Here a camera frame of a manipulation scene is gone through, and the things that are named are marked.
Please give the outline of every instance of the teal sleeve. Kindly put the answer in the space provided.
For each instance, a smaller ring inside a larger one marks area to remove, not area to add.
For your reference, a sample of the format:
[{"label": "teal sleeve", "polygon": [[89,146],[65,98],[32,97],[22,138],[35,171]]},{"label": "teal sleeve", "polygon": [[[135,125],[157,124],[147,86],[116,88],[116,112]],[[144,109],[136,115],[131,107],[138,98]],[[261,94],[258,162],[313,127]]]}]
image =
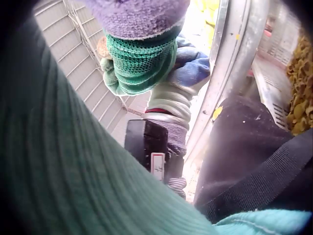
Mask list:
[{"label": "teal sleeve", "polygon": [[0,66],[1,183],[31,234],[215,234],[103,129],[33,18]]}]

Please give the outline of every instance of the teal fabric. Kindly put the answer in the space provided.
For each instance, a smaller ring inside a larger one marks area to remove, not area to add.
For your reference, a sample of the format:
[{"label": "teal fabric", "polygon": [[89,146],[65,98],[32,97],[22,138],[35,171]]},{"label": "teal fabric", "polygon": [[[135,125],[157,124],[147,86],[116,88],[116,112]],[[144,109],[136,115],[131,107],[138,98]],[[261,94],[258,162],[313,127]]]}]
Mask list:
[{"label": "teal fabric", "polygon": [[151,39],[123,40],[106,35],[110,59],[101,60],[103,80],[117,96],[143,94],[163,81],[176,60],[182,26]]},{"label": "teal fabric", "polygon": [[57,66],[35,19],[4,48],[0,181],[30,234],[267,234],[238,218],[294,234],[307,220],[306,212],[273,210],[213,226],[103,129]]},{"label": "teal fabric", "polygon": [[214,226],[220,234],[299,234],[311,212],[264,210],[231,215]]}]

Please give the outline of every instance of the yellow sticker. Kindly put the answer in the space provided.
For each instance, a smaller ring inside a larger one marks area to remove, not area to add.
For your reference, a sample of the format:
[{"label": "yellow sticker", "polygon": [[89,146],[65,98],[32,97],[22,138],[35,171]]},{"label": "yellow sticker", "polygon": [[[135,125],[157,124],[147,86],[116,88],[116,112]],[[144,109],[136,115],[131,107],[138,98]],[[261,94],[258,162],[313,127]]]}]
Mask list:
[{"label": "yellow sticker", "polygon": [[215,121],[217,119],[217,117],[221,114],[222,110],[223,110],[223,106],[220,106],[217,109],[215,109],[215,111],[213,113],[213,117],[212,117],[213,121]]}]

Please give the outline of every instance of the black strap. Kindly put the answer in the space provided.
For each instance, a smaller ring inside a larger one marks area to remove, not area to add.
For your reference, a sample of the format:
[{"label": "black strap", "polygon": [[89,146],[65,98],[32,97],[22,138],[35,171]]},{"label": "black strap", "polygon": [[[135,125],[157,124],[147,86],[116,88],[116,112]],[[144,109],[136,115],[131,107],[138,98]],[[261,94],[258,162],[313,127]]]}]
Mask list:
[{"label": "black strap", "polygon": [[310,129],[283,144],[251,175],[203,205],[208,220],[216,223],[235,213],[264,208],[301,172],[312,156],[313,129]]}]

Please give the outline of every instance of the hand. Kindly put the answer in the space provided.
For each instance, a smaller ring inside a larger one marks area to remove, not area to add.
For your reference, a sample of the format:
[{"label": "hand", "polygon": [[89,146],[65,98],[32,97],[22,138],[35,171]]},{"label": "hand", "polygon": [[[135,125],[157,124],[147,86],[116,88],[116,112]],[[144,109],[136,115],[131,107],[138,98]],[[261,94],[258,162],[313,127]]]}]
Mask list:
[{"label": "hand", "polygon": [[152,89],[147,112],[164,109],[175,117],[190,121],[190,101],[209,81],[209,57],[200,52],[185,38],[177,37],[177,57],[174,68],[165,82]]}]

